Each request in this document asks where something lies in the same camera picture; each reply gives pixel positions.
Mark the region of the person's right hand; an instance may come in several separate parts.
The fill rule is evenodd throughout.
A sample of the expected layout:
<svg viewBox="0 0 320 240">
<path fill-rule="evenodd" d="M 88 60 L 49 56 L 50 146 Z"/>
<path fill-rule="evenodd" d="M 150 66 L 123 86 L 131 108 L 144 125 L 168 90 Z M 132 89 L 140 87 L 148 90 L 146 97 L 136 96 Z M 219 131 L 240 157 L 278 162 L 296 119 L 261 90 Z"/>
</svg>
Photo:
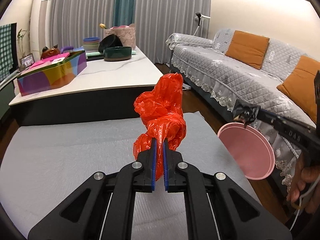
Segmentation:
<svg viewBox="0 0 320 240">
<path fill-rule="evenodd" d="M 296 202 L 307 184 L 313 184 L 319 176 L 319 166 L 306 167 L 304 164 L 304 154 L 301 153 L 296 161 L 295 174 L 293 176 L 290 190 L 286 200 L 288 202 Z M 314 189 L 313 194 L 308 201 L 305 211 L 314 214 L 319 207 L 319 183 Z"/>
</svg>

